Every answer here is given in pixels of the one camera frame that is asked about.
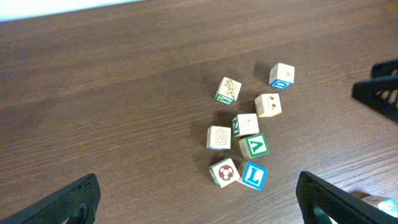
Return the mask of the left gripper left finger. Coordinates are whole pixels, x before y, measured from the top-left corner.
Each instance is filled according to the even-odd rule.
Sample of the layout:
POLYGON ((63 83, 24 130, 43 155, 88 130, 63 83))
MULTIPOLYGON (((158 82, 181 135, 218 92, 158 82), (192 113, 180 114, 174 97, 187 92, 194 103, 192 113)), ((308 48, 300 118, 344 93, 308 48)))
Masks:
POLYGON ((94 174, 87 174, 1 223, 94 223, 101 192, 94 174))

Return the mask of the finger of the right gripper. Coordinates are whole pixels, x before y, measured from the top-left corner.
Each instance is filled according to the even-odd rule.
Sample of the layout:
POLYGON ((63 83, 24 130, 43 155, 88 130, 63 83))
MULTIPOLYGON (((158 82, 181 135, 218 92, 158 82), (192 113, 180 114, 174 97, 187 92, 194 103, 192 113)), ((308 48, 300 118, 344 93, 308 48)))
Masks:
POLYGON ((353 85, 351 96, 397 123, 397 77, 372 78, 353 85))
POLYGON ((398 59, 374 64, 371 69, 371 78, 391 76, 397 71, 398 59))

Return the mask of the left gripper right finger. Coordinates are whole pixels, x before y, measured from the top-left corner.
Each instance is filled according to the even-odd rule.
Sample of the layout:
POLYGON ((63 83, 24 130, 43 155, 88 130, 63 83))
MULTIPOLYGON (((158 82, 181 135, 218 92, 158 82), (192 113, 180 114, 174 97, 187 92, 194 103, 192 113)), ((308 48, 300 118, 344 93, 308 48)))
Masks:
POLYGON ((300 173, 296 196, 305 224, 332 222, 397 224, 397 218, 307 171, 300 173))

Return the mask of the blue letter block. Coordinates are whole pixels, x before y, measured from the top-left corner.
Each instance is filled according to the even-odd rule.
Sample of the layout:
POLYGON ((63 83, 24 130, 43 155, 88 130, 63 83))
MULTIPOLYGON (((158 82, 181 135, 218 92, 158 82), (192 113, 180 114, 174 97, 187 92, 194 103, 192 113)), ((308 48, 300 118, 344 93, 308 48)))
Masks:
POLYGON ((392 198, 369 195, 361 200, 378 208, 380 211, 397 218, 397 204, 392 198))

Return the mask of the blue D block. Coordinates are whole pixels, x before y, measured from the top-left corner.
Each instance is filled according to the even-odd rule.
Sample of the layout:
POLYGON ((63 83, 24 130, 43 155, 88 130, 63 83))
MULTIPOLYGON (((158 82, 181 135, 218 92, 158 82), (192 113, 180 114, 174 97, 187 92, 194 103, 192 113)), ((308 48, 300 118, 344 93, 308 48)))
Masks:
POLYGON ((286 89, 294 84, 295 67, 284 63, 277 63, 269 75, 269 85, 274 88, 286 89))

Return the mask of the green V block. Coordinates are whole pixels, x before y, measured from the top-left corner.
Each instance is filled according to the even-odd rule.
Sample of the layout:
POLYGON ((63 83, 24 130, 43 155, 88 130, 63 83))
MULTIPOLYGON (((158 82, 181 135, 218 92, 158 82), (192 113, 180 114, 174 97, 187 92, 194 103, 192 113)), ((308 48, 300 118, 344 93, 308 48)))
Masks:
POLYGON ((269 153, 269 147, 262 133, 248 136, 239 140, 244 158, 256 158, 269 153))

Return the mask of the yellow-edged picture block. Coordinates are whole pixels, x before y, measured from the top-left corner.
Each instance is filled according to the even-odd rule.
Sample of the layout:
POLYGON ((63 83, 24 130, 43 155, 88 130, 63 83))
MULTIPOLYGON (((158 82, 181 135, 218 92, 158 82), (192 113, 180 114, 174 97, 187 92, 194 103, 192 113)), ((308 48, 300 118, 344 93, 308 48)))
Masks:
POLYGON ((276 116, 282 112, 278 93, 261 94, 254 99, 254 104, 259 118, 276 116))

